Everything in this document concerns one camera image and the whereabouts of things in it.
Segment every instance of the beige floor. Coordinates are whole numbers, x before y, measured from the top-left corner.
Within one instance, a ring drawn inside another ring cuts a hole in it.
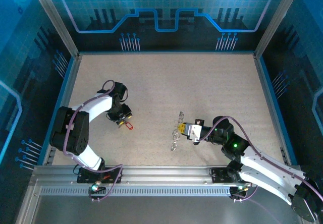
[[[90,146],[107,164],[227,164],[220,146],[194,146],[181,137],[170,152],[174,121],[233,116],[251,141],[282,161],[252,55],[219,53],[144,53],[84,55],[70,106],[92,97],[107,79],[129,89],[126,104],[133,111],[134,130],[118,126],[101,114],[90,124]],[[54,164],[74,164],[56,152]]]

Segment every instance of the metal chain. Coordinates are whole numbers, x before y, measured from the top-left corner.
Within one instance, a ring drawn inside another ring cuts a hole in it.
[[[179,118],[177,124],[175,125],[176,129],[173,131],[173,144],[171,147],[171,151],[175,151],[177,148],[177,142],[180,140],[181,134],[178,132],[178,126],[184,121],[184,113],[180,111]]]

